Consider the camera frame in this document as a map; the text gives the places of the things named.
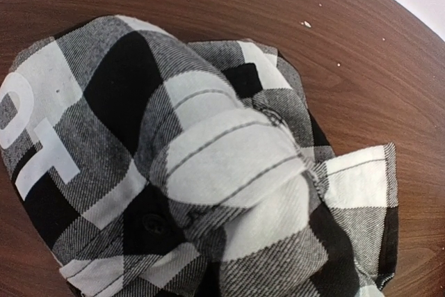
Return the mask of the black white plaid shirt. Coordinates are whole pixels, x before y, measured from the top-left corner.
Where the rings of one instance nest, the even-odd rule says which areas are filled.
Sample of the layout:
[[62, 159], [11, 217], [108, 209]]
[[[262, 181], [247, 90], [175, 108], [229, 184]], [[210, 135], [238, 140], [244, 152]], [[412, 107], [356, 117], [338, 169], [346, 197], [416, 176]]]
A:
[[393, 144], [336, 156], [300, 76], [251, 40], [123, 15], [17, 55], [1, 157], [78, 296], [381, 296]]

